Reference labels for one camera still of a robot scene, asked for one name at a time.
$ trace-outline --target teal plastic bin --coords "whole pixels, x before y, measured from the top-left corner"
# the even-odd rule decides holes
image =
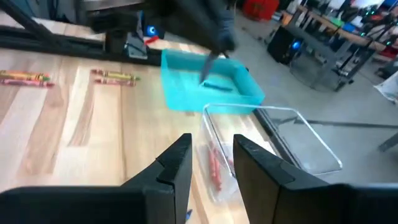
[[[246,68],[238,61],[214,61],[207,83],[231,88],[225,92],[199,85],[206,55],[176,50],[162,51],[162,84],[166,104],[171,110],[203,111],[209,103],[260,105],[264,93]],[[250,113],[252,108],[219,107],[212,113]]]

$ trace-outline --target black cable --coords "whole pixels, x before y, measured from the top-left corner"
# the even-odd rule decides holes
[[[29,2],[27,2],[27,0],[25,0],[25,3],[27,5],[27,7],[29,8],[29,11],[32,13],[32,17],[35,17],[35,13],[33,12],[33,9],[31,8]]]
[[[47,7],[49,9],[49,16],[51,20],[57,20],[59,0],[47,0]]]

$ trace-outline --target gray floor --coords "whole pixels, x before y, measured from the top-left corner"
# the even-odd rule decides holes
[[[264,105],[295,108],[307,119],[398,124],[398,107],[373,87],[381,82],[373,75],[380,65],[365,65],[355,76],[355,82],[338,93],[312,90],[298,81],[288,67],[275,62],[267,53],[266,46],[257,40],[258,37],[265,37],[274,25],[275,22],[254,22],[239,13],[236,15],[235,30],[240,46],[232,58],[249,68],[266,94]],[[343,163],[342,171],[322,177],[325,180],[355,184],[398,182],[398,147],[387,152],[376,150],[380,143],[398,130],[313,127]]]

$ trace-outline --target transparent plastic box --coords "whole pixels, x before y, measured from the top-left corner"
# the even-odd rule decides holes
[[[249,114],[214,113],[252,108]],[[206,105],[195,150],[208,193],[214,202],[239,199],[233,165],[233,135],[242,134],[264,150],[313,175],[342,169],[341,161],[303,116],[290,108],[253,105]]]

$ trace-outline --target wooden tabletop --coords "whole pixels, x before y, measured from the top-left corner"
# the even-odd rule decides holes
[[[86,27],[38,22],[59,34],[103,39]],[[4,14],[0,23],[17,26]],[[151,47],[206,52],[164,40]],[[141,80],[134,87],[94,85],[93,68],[132,72]],[[242,202],[216,204],[209,198],[196,156],[202,115],[168,109],[159,67],[0,49],[0,69],[48,73],[56,84],[48,90],[0,86],[0,191],[27,185],[121,185],[183,133],[192,133],[189,222],[248,223]],[[253,115],[224,116],[225,121],[226,131],[243,125],[249,138],[266,143]]]
[[[326,26],[327,28],[337,31],[340,36],[346,38],[347,40],[351,41],[352,43],[358,44],[358,45],[366,45],[369,43],[369,39],[361,37],[360,35],[353,34],[351,32],[347,32],[343,29],[340,29],[340,27],[334,25],[329,18],[326,16],[320,16],[317,13],[312,12],[311,10],[308,10],[305,6],[298,5],[297,9],[302,12],[307,12],[311,17],[313,17],[315,20],[318,22],[322,23],[322,25]],[[382,51],[386,48],[386,46],[380,42],[373,41],[371,45],[369,46],[370,48],[377,50],[377,51]]]

